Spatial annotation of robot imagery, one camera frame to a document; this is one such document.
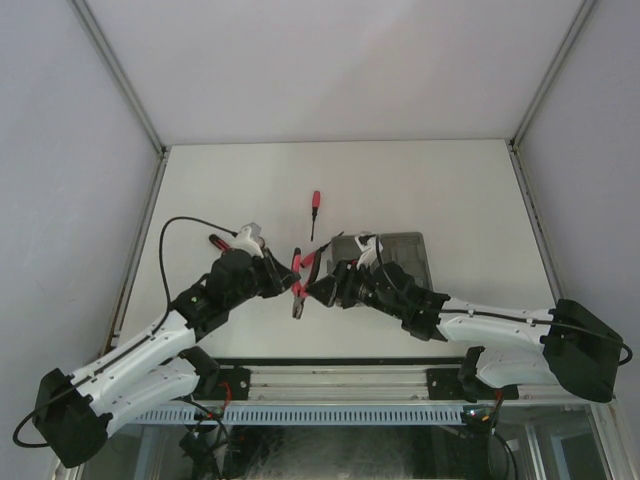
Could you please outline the red black pliers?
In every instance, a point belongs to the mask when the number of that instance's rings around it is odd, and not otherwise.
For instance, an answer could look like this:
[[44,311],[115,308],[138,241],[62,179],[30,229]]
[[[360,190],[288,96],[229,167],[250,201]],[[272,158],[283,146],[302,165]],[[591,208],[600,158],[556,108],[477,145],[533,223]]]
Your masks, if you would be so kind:
[[299,247],[294,249],[291,268],[298,275],[298,280],[291,288],[293,294],[292,317],[294,319],[299,320],[302,318],[307,298],[307,288],[316,281],[320,271],[320,264],[321,252],[319,250],[314,250],[307,256],[303,256]]

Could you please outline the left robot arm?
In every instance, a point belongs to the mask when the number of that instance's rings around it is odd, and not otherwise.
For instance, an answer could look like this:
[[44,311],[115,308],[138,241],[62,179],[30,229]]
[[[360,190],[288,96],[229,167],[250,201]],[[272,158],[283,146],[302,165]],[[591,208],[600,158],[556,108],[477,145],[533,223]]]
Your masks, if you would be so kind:
[[211,398],[219,387],[219,365],[199,341],[234,308],[254,297],[276,297],[298,279],[269,253],[227,250],[136,337],[68,375],[60,369],[45,375],[34,426],[61,463],[73,468],[147,411],[191,394]]

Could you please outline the grey plastic tool case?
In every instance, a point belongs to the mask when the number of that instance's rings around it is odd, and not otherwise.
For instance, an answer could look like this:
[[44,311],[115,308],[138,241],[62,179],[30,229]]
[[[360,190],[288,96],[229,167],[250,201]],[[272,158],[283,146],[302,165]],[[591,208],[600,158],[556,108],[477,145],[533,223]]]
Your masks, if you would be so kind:
[[[341,260],[358,260],[370,234],[341,235],[329,244],[330,258],[326,271],[331,273]],[[418,286],[433,287],[424,237],[419,232],[386,233],[380,236],[380,253],[384,263],[394,262],[412,275]]]

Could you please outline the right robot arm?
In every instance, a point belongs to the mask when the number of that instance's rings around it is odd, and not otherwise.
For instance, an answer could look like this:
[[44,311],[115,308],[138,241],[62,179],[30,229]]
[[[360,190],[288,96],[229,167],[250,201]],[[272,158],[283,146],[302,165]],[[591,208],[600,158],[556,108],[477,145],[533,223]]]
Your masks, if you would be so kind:
[[394,262],[342,261],[307,292],[326,307],[384,313],[417,339],[464,346],[459,385],[473,399],[507,386],[558,385],[583,400],[608,403],[619,368],[633,357],[615,330],[576,301],[560,299],[538,310],[473,304],[420,286]]

